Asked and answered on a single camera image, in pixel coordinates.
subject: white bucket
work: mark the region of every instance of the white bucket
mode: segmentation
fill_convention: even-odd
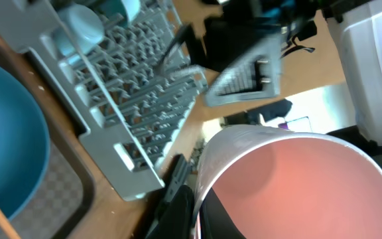
[[[194,218],[213,187],[248,239],[382,239],[382,170],[341,139],[237,125],[198,172]]]

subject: light blue cup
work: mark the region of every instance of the light blue cup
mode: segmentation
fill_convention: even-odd
[[[122,26],[126,27],[139,14],[141,9],[140,0],[100,0],[95,2],[97,11],[110,18],[118,13],[126,18]]]
[[[72,37],[84,54],[89,53],[103,40],[103,23],[91,9],[74,3],[60,10],[58,16],[69,28]],[[76,53],[70,39],[62,29],[58,29],[54,33],[53,39],[63,56],[70,56],[71,54]],[[79,59],[79,55],[76,54],[73,57],[70,57],[68,62],[69,64],[74,64]]]
[[[49,154],[50,137],[38,104],[0,68],[0,209],[8,219],[36,192]]]

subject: teal bowl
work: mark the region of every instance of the teal bowl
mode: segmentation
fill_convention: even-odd
[[[14,218],[30,201],[48,167],[50,137],[31,94],[0,68],[0,209]]]

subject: cup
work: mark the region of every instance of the cup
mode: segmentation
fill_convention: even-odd
[[[125,17],[125,21],[121,23],[122,27],[130,24],[141,9],[141,1],[139,0],[99,0],[92,4],[92,8],[98,13],[104,14],[110,18],[118,13]]]
[[[87,54],[104,38],[104,26],[99,17],[89,8],[72,4],[58,12],[60,19],[66,24],[80,50]],[[63,56],[70,56],[76,50],[62,29],[58,29],[54,42]],[[78,55],[68,59],[69,64],[74,64],[80,57]]]

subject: black object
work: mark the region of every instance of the black object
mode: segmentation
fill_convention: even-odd
[[[183,185],[147,239],[189,239],[193,208],[194,194],[188,186]]]
[[[237,124],[251,124],[259,125],[259,114],[263,116],[265,122],[271,121],[277,117],[285,117],[291,110],[292,102],[286,99],[280,100],[268,104],[266,106],[261,106],[247,112],[241,112],[234,114],[232,116],[225,117],[225,123],[227,125],[237,125]]]
[[[191,172],[191,164],[182,154],[177,155],[175,160],[176,165],[171,177],[165,179],[165,182],[168,182],[166,183],[166,188],[159,191],[160,195],[163,195],[163,198],[156,202],[157,207],[151,215],[148,215],[154,218],[149,228],[150,233],[152,233],[153,230],[159,225],[161,218],[166,213],[167,208],[169,208],[174,196],[179,191],[179,188],[185,183]]]
[[[255,119],[259,120],[259,114],[263,116],[265,122],[271,121],[277,117],[285,117],[290,112],[292,107],[292,102],[286,99],[280,100],[268,104],[266,106],[261,106],[252,110],[247,111],[250,121]]]
[[[297,33],[295,36],[293,36],[291,38],[291,40],[289,40],[287,42],[287,47],[283,50],[286,50],[288,49],[292,44],[294,44],[294,47],[288,49],[286,52],[283,53],[283,55],[281,56],[281,58],[284,58],[286,56],[288,56],[289,54],[293,53],[293,52],[296,52],[298,50],[305,50],[309,53],[312,53],[315,51],[315,48],[313,47],[305,47],[305,46],[300,46],[299,44],[296,43],[296,39],[298,39],[299,41],[302,41],[302,40],[306,40],[310,37],[313,37],[315,35],[318,34],[318,28],[316,27],[316,24],[314,21],[309,21],[303,28],[302,30]]]
[[[202,0],[207,4],[218,4],[216,0]],[[235,59],[245,54],[252,46],[265,37],[281,34],[284,27],[287,34],[285,42],[299,34],[299,39],[316,35],[316,25],[312,21],[318,8],[313,0],[229,0],[222,5],[221,17],[208,17],[204,21],[206,34],[203,37],[206,53],[201,39],[196,39],[194,30],[185,25],[168,47],[166,54],[155,67],[160,75],[170,56],[186,43],[190,53],[191,65],[176,70],[173,74],[189,74],[198,66],[217,72],[224,71]],[[249,59],[249,63],[259,59]]]
[[[200,226],[203,239],[245,239],[213,189],[210,189],[200,209]]]

